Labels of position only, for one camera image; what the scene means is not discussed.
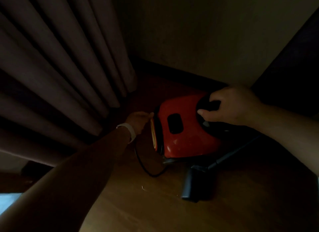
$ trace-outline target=curtain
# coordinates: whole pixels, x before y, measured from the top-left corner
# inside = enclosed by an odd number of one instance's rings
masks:
[[[56,165],[136,89],[112,0],[0,0],[0,151]]]

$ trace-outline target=red plastic casing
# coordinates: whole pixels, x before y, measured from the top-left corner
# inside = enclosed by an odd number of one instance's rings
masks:
[[[221,140],[206,133],[196,118],[196,105],[205,94],[177,97],[162,103],[157,116],[162,124],[164,156],[191,157],[210,154],[221,146]],[[167,117],[179,113],[184,130],[179,134],[169,131]]]

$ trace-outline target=brown laminate floor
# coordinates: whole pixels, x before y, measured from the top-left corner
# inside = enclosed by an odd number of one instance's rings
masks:
[[[151,112],[168,98],[200,93],[190,87],[138,73],[139,88],[111,114],[113,129],[133,111]],[[262,139],[222,165],[212,179],[213,198],[181,200],[185,167],[158,178],[140,167],[130,145],[115,166],[81,232],[318,231],[317,177],[274,142]],[[150,127],[137,140],[141,159],[161,170]]]

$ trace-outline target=person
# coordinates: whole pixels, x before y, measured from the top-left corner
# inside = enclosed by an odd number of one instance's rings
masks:
[[[211,94],[217,111],[198,110],[206,121],[246,125],[275,139],[319,175],[319,123],[265,105],[247,88],[226,87]],[[52,169],[0,216],[0,230],[79,231],[91,206],[105,187],[115,162],[130,138],[140,134],[153,113],[132,113],[88,148]]]

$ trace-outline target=white wristband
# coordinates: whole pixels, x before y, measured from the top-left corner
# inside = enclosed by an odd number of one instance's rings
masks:
[[[129,130],[129,132],[131,133],[131,141],[129,143],[132,143],[132,141],[136,137],[136,134],[135,134],[135,131],[134,131],[133,127],[130,124],[128,124],[128,123],[121,123],[116,128],[118,128],[120,126],[125,126]]]

